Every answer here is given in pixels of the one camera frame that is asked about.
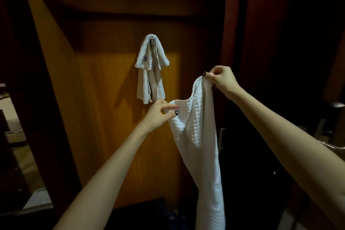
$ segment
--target textured towel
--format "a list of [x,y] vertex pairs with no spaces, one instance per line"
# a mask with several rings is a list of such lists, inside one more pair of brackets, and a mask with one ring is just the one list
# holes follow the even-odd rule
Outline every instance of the textured towel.
[[144,104],[165,99],[165,92],[160,71],[169,65],[162,44],[153,34],[145,36],[141,43],[136,68],[139,68],[137,97]]
[[218,160],[212,85],[196,79],[187,100],[173,100],[179,115],[169,120],[175,143],[199,189],[196,230],[224,230],[225,215]]

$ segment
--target person's left hand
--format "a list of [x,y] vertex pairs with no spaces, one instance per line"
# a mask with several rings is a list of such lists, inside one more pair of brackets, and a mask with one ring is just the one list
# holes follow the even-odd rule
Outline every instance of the person's left hand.
[[168,102],[159,98],[149,108],[144,119],[140,122],[140,125],[149,133],[179,114],[178,110],[169,110],[166,114],[163,114],[162,110],[167,108],[177,109],[178,106],[175,104],[169,104]]

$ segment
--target hand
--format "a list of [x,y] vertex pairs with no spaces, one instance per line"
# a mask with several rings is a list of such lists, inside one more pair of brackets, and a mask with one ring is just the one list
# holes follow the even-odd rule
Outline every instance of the hand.
[[161,98],[152,104],[144,119],[140,122],[140,125],[147,133],[159,128],[163,123],[179,114],[178,110],[169,110],[166,114],[162,114],[162,110],[167,108],[177,109],[178,106],[175,104],[169,104]]
[[230,100],[232,100],[234,94],[242,89],[237,83],[231,68],[228,66],[215,66],[209,73],[204,73],[203,75],[206,79],[214,83]]

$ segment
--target hanging towel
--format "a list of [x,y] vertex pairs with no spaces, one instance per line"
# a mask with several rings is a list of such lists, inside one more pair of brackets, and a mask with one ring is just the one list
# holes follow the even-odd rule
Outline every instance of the hanging towel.
[[173,100],[179,115],[169,120],[175,143],[199,189],[196,230],[224,230],[225,214],[218,160],[212,84],[196,79],[187,100]]
[[165,99],[165,92],[160,71],[169,65],[162,44],[153,34],[145,36],[141,43],[135,67],[139,69],[137,97],[144,104]]

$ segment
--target forearm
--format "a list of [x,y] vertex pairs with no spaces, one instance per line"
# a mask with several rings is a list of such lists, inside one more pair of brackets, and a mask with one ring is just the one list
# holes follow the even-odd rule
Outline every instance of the forearm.
[[345,162],[243,89],[233,93],[231,99],[296,182],[338,228],[345,228]]
[[146,135],[141,125],[135,128],[78,194],[55,230],[94,230],[105,227],[129,166]]

